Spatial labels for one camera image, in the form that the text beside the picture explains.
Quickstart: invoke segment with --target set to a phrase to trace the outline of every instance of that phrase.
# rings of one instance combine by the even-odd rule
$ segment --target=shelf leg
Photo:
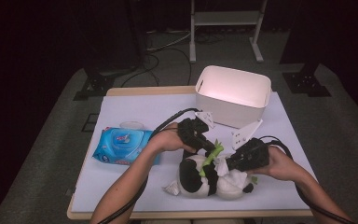
[[[263,56],[261,55],[260,49],[257,45],[257,39],[258,39],[258,35],[260,34],[260,28],[261,28],[261,24],[263,23],[266,6],[267,6],[267,0],[263,0],[263,3],[261,4],[261,8],[260,8],[260,13],[258,15],[257,24],[255,26],[255,35],[249,38],[249,41],[251,42],[252,49],[255,54],[255,59],[257,60],[258,63],[264,62]]]
[[[191,63],[196,62],[196,42],[194,41],[194,35],[195,35],[194,1],[195,0],[191,0],[191,27],[190,27],[190,62]]]

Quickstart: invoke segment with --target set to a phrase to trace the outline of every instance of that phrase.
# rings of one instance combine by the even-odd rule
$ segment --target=white plush toy
[[[189,198],[206,198],[210,195],[226,200],[235,200],[250,193],[256,184],[256,177],[246,172],[228,170],[227,156],[218,156],[223,151],[215,142],[215,150],[207,157],[193,155],[182,160],[176,179],[166,188],[170,194],[182,193]]]

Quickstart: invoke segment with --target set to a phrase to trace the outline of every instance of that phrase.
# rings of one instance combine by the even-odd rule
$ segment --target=white object
[[[120,128],[123,129],[133,129],[133,130],[141,130],[143,129],[143,123],[138,121],[124,121],[120,123]]]
[[[167,187],[165,187],[163,189],[164,189],[165,192],[167,192],[167,193],[169,193],[171,195],[175,195],[175,196],[180,193],[179,185],[178,185],[178,182],[176,180],[173,180],[173,182],[169,186],[167,186]]]
[[[268,77],[207,66],[196,85],[197,109],[213,113],[215,123],[243,128],[261,120],[271,93]]]
[[[218,176],[227,175],[229,173],[226,155],[218,156],[217,158],[213,159],[214,161],[214,169],[217,172]]]
[[[255,131],[258,129],[258,127],[260,127],[262,122],[263,120],[261,119],[234,131],[232,133],[232,149],[237,150],[241,146],[245,145],[245,143],[247,143],[252,138]]]
[[[239,170],[231,170],[227,175],[220,176],[217,180],[216,194],[225,200],[235,200],[242,197],[245,193],[242,191],[251,178],[246,172]]]
[[[213,117],[211,112],[196,112],[196,117],[208,124],[210,128],[214,128]]]

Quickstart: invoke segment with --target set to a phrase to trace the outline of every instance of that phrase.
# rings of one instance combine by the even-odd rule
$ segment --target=cable
[[[199,110],[197,108],[189,108],[189,109],[185,109],[185,110],[181,110],[179,112],[177,112],[176,114],[174,114],[173,116],[171,116],[170,118],[168,118],[167,120],[165,120],[163,123],[161,123],[155,131],[152,132],[152,134],[150,135],[150,138],[154,137],[159,130],[162,130],[165,126],[167,126],[168,124],[170,124],[171,122],[173,122],[175,119],[179,118],[180,116],[182,116],[183,114],[185,114],[185,112],[188,111],[194,111],[194,112],[199,112]]]
[[[125,213],[130,207],[132,207],[136,203],[136,201],[138,201],[138,199],[141,197],[142,193],[144,193],[144,190],[147,185],[148,177],[149,176],[146,177],[146,180],[144,181],[142,186],[139,188],[138,192],[136,192],[136,194],[133,196],[133,198],[127,204],[122,206],[120,209],[118,209],[115,213],[113,213],[109,217],[106,217],[104,220],[100,221],[99,224],[107,224],[107,223],[111,222],[115,218],[117,218],[117,217],[121,216],[123,213]]]
[[[142,71],[142,72],[136,73],[136,74],[134,74],[134,75],[128,77],[128,78],[120,85],[120,88],[123,88],[124,85],[125,85],[128,81],[130,81],[131,79],[133,79],[133,78],[135,78],[135,77],[137,77],[137,76],[139,76],[139,75],[141,75],[141,74],[144,74],[144,73],[146,73],[146,72],[150,72],[150,71],[152,71],[153,69],[155,69],[156,67],[158,67],[158,65],[159,65],[159,59],[158,59],[158,57],[156,57],[155,55],[151,55],[151,54],[148,54],[147,56],[150,56],[150,57],[155,58],[155,59],[157,60],[156,64],[155,64],[153,67],[151,67],[151,68],[145,69],[145,70]]]
[[[197,44],[201,44],[201,45],[212,45],[212,44],[218,43],[220,41],[223,41],[226,38],[224,33],[222,33],[220,35],[222,37],[219,37],[217,35],[211,35],[211,31],[206,30],[203,33],[200,33],[200,34],[196,35],[195,42]]]
[[[156,57],[155,55],[148,54],[147,56],[153,57],[153,58],[155,58],[155,59],[157,60],[157,62],[159,62],[158,57]],[[156,85],[159,86],[159,78],[153,73],[152,69],[149,69],[149,70],[148,70],[148,73],[155,79]]]
[[[181,37],[181,38],[179,38],[179,39],[177,39],[177,40],[174,40],[173,42],[171,42],[171,43],[169,43],[169,44],[166,44],[166,45],[163,45],[163,46],[160,46],[160,47],[157,47],[157,48],[153,48],[153,49],[147,49],[147,51],[153,52],[153,51],[157,51],[157,50],[160,50],[160,49],[165,49],[165,48],[167,48],[167,47],[169,47],[169,46],[175,45],[175,44],[177,44],[177,43],[179,43],[179,42],[185,40],[185,39],[188,38],[189,36],[190,36],[190,32],[188,32],[187,35],[185,35],[185,36],[183,36],[183,37]]]
[[[162,132],[165,132],[165,131],[171,131],[171,130],[188,130],[187,128],[165,128],[163,130],[160,130],[159,132],[157,132],[156,134],[158,133],[162,133]]]
[[[178,51],[178,52],[182,53],[185,56],[185,58],[187,60],[187,63],[188,63],[188,69],[189,69],[189,74],[188,74],[186,85],[187,86],[190,85],[190,79],[191,79],[191,76],[192,76],[192,68],[191,68],[190,59],[187,57],[187,55],[183,51],[181,51],[179,49],[159,49],[159,50],[154,51],[154,53],[159,52],[159,51],[163,51],[163,50],[175,50],[175,51]]]
[[[261,138],[259,138],[260,140],[262,138],[266,138],[266,137],[270,137],[270,138],[274,138],[275,140],[267,143],[267,145],[274,145],[274,146],[278,146],[278,147],[281,147],[284,151],[284,153],[287,155],[287,157],[289,157],[292,161],[293,161],[293,156],[292,156],[292,153],[290,153],[290,150],[287,146],[285,146],[281,140],[279,140],[277,137],[274,137],[274,136],[270,136],[270,135],[267,135],[267,136],[263,136]],[[331,213],[325,209],[323,209],[322,207],[318,206],[317,204],[313,203],[310,201],[310,199],[308,199],[305,195],[304,195],[304,192],[300,189],[300,187],[295,184],[296,186],[296,190],[297,190],[297,193],[298,193],[298,196],[300,197],[300,199],[307,205],[309,206],[310,208],[312,208],[313,210],[327,216],[327,217],[330,217],[332,219],[334,219],[335,221],[338,221],[340,223],[344,223],[344,224],[354,224],[354,222],[350,221],[350,220],[347,220],[345,217],[341,217],[341,216],[338,216],[334,213]]]

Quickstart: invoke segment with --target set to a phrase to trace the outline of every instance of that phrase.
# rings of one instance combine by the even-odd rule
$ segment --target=white tabletop
[[[119,127],[123,121],[138,121],[143,123],[146,129],[154,130],[176,112],[195,107],[195,100],[196,97],[193,93],[105,96],[89,151],[76,184],[71,211],[68,212],[74,214],[92,213],[103,194],[128,168],[126,165],[106,164],[92,158],[102,129]],[[194,118],[194,113],[187,112],[177,121],[185,118]],[[277,92],[270,95],[262,120],[264,121],[255,132],[254,137],[264,135],[278,137],[289,147],[294,160],[314,175]],[[231,147],[233,130],[235,129],[216,124],[216,127],[208,131],[205,136],[212,142],[217,138],[225,147],[222,153],[232,154],[234,152]],[[249,211],[258,211],[261,212],[259,214],[267,214],[267,216],[279,215],[276,213],[277,211],[300,211],[302,213],[299,214],[302,216],[310,215],[309,208],[298,197],[294,183],[275,180],[264,175],[258,176],[258,185],[255,186],[252,193],[245,194],[244,197],[235,201],[225,201],[216,195],[205,199],[188,199],[180,194],[172,196],[162,188],[174,180],[181,159],[182,150],[161,154],[160,165],[152,167],[145,192],[134,207],[134,214],[139,213],[140,217],[142,214],[145,215],[144,217],[148,217],[147,213],[156,212],[226,211],[234,212],[232,217],[235,217],[241,212]]]

